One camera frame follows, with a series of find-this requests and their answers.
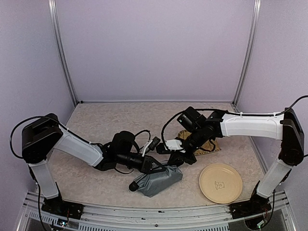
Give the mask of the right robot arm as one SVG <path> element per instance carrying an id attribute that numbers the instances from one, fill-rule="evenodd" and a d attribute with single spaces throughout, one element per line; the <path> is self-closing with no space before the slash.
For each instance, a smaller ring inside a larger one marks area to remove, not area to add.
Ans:
<path id="1" fill-rule="evenodd" d="M 255 214 L 265 205 L 265 199 L 283 182 L 304 155 L 304 132 L 292 108 L 271 114 L 234 113 L 210 109 L 206 117 L 202 109 L 188 107 L 174 117 L 190 135 L 183 141 L 163 140 L 164 148 L 171 153 L 170 161 L 180 164 L 195 163 L 194 152 L 205 142 L 216 138 L 247 136 L 269 138 L 281 142 L 281 150 L 264 178 L 257 184 L 253 198 L 246 203 L 249 213 Z"/>

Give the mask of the grey zip pouch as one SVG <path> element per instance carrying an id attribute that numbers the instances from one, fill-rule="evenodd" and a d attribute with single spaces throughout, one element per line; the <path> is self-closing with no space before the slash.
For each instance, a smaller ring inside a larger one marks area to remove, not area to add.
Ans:
<path id="1" fill-rule="evenodd" d="M 177 166 L 163 166 L 166 168 L 165 171 L 138 176 L 128 186 L 129 191 L 138 191 L 144 196 L 153 197 L 182 180 L 183 173 Z"/>

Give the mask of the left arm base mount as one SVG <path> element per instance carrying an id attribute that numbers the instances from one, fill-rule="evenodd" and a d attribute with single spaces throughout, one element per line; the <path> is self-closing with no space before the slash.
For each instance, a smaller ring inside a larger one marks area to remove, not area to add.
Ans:
<path id="1" fill-rule="evenodd" d="M 41 209 L 54 215 L 59 215 L 66 218 L 81 219 L 84 205 L 80 203 L 63 200 L 58 185 L 58 196 L 52 199 L 44 199 Z"/>

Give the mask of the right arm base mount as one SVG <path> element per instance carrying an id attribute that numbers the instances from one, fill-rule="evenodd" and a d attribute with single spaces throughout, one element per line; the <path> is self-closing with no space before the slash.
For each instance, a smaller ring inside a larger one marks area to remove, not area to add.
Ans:
<path id="1" fill-rule="evenodd" d="M 231 203 L 229 209 L 233 219 L 244 218 L 259 213 L 263 213 L 266 210 L 272 210 L 269 202 L 269 198 L 264 198 L 257 195 L 257 187 L 260 182 L 257 183 L 249 200 Z"/>

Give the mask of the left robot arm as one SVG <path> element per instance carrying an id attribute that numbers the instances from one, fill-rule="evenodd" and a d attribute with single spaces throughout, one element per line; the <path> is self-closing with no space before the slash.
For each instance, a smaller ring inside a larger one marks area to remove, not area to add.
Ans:
<path id="1" fill-rule="evenodd" d="M 140 153 L 135 138 L 133 133 L 121 131 L 110 143 L 92 143 L 74 134 L 58 121 L 57 115 L 50 113 L 34 117 L 33 122 L 23 128 L 22 158 L 31 169 L 49 207 L 62 214 L 67 210 L 67 202 L 60 198 L 60 190 L 49 169 L 48 154 L 58 150 L 99 171 L 114 169 L 121 164 L 146 175 L 164 172 L 164 165 L 152 156 Z"/>

